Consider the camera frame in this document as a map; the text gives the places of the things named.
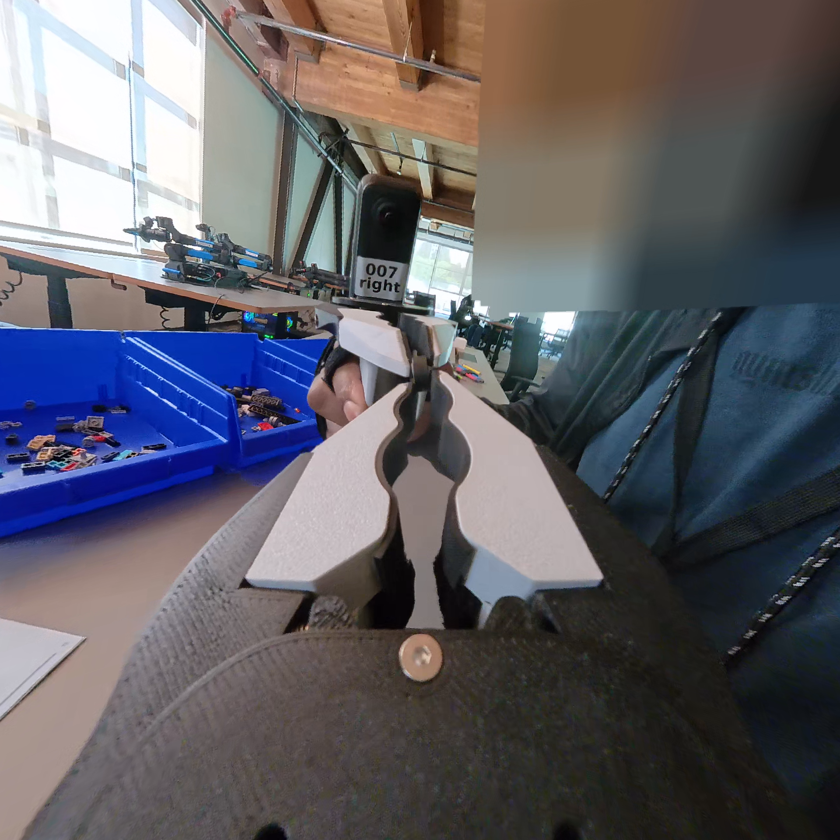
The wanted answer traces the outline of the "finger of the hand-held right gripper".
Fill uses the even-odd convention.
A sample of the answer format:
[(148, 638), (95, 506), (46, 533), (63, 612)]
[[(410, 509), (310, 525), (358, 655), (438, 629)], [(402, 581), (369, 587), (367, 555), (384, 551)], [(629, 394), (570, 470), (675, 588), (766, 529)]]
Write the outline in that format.
[(356, 357), (364, 398), (375, 403), (393, 388), (390, 382), (407, 382), (411, 361), (403, 333), (379, 311), (339, 308), (338, 345)]
[(415, 357), (424, 360), (427, 370), (434, 372), (445, 367), (452, 354), (455, 322), (414, 313), (401, 314), (401, 334), (405, 363), (402, 375), (415, 375), (420, 370)]

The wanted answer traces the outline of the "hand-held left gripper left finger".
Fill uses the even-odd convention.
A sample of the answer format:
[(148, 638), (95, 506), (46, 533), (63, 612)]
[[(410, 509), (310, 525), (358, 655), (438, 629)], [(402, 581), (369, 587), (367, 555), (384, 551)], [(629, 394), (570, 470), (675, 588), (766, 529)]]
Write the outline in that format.
[(406, 627), (414, 567), (393, 484), (411, 404), (411, 386), (397, 385), (311, 453), (245, 574), (251, 587), (333, 596), (373, 627)]

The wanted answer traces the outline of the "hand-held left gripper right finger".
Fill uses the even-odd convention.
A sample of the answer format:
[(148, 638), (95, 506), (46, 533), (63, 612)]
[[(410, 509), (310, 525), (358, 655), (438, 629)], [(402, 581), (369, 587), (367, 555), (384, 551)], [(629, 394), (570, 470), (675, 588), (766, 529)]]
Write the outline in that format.
[(453, 483), (434, 563), (444, 626), (483, 627), (507, 597), (601, 585), (531, 439), (448, 374), (430, 394), (429, 459)]

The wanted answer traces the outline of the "blue plastic bin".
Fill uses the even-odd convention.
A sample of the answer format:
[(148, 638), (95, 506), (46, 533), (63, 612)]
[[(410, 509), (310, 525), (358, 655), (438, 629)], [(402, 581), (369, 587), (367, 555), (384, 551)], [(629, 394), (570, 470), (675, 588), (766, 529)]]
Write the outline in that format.
[(125, 403), (172, 450), (91, 469), (1, 479), (2, 536), (184, 484), (226, 466), (228, 440), (208, 384), (120, 332), (2, 329), (1, 418), (28, 401), (47, 407)]
[[(267, 460), (289, 463), (321, 443), (308, 390), (327, 347), (325, 339), (261, 340), (253, 333), (128, 332), (154, 351), (208, 384), (210, 406), (222, 417), (211, 428), (228, 441), (226, 467), (243, 469)], [(263, 416), (241, 415), (244, 396), (263, 390), (285, 404), (273, 422)], [(275, 423), (269, 431), (255, 429), (261, 421)]]

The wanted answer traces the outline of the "toy instruction booklet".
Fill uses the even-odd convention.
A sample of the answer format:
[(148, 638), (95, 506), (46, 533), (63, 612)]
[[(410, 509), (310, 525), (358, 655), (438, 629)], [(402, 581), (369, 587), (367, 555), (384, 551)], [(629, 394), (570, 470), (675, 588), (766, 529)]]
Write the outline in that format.
[(86, 641), (84, 636), (1, 619), (1, 719)]

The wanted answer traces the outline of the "person's right forearm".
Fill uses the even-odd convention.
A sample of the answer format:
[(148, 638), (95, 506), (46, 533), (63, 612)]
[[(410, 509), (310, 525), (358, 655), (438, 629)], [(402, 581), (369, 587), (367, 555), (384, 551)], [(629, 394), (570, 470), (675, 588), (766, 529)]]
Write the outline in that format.
[(507, 405), (488, 404), (536, 445), (551, 449), (572, 467), (578, 465), (582, 449), (579, 444), (564, 443), (563, 439), (579, 412), (573, 404), (581, 396), (596, 361), (591, 348), (595, 315), (594, 311), (577, 314), (560, 361), (537, 391)]

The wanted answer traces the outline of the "long wooden desk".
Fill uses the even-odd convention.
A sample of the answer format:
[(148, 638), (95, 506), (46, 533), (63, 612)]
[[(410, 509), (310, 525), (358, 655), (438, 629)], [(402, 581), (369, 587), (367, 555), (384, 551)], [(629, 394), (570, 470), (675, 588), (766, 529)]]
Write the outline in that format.
[(312, 300), (289, 292), (255, 288), (208, 287), (164, 278), (161, 263), (153, 259), (131, 255), (111, 255), (89, 250), (77, 250), (56, 245), (31, 244), (3, 239), (2, 257), (22, 263), (20, 272), (35, 269), (36, 274), (53, 282), (48, 300), (68, 309), (67, 282), (76, 279), (98, 279), (112, 288), (125, 290), (138, 287), (187, 301), (186, 310), (192, 310), (189, 322), (196, 322), (196, 305), (222, 307), (238, 312), (258, 314), (290, 313), (305, 310), (327, 310), (326, 301)]

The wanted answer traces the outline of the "grey desk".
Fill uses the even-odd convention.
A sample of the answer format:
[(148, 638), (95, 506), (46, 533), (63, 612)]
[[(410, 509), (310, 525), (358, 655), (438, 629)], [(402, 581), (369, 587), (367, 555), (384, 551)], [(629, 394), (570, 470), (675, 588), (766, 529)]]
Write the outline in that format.
[(20, 838), (67, 772), (178, 575), (283, 467), (220, 471), (2, 539), (2, 618), (86, 640), (2, 719), (1, 838)]

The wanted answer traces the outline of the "person's right hand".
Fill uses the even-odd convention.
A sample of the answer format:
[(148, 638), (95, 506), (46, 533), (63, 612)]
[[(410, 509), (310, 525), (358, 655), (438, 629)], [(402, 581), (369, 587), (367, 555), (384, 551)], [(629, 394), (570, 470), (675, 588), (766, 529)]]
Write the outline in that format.
[(308, 405), (323, 439), (361, 415), (368, 404), (359, 359), (345, 350), (333, 350), (309, 388)]

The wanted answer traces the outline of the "black office chair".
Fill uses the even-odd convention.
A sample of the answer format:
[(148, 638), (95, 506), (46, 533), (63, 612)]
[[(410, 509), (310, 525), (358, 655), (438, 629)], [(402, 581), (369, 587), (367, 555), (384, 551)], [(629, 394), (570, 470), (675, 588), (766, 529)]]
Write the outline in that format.
[(541, 328), (527, 317), (517, 316), (513, 323), (510, 356), (500, 388), (513, 404), (537, 385)]

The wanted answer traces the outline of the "computer case with rainbow fans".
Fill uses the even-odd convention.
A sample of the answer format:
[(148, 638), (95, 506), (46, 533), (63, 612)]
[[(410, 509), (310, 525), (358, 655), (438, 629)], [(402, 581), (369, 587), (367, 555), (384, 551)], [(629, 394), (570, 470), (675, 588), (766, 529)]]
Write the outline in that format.
[(298, 311), (258, 313), (245, 311), (241, 331), (254, 333), (261, 340), (286, 340), (298, 337)]

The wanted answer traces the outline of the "person's torso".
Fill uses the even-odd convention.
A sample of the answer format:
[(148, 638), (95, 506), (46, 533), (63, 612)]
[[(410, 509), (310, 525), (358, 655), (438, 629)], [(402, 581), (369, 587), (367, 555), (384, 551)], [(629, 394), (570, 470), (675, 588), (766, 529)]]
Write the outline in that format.
[(759, 751), (838, 838), (837, 303), (581, 311), (558, 456), (666, 568)]

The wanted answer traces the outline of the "pile of small toy bricks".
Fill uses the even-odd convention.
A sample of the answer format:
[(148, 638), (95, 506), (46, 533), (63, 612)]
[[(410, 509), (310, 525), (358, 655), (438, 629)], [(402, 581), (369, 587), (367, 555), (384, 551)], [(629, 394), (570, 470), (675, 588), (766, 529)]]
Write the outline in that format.
[(128, 404), (47, 407), (28, 401), (2, 412), (2, 475), (24, 477), (121, 464), (172, 450), (173, 442)]

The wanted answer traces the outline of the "large window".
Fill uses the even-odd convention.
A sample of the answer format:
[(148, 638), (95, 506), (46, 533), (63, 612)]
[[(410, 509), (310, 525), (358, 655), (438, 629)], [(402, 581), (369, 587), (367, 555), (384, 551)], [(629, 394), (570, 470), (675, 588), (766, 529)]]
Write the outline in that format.
[(1, 2), (2, 223), (125, 242), (202, 219), (204, 31), (171, 1)]

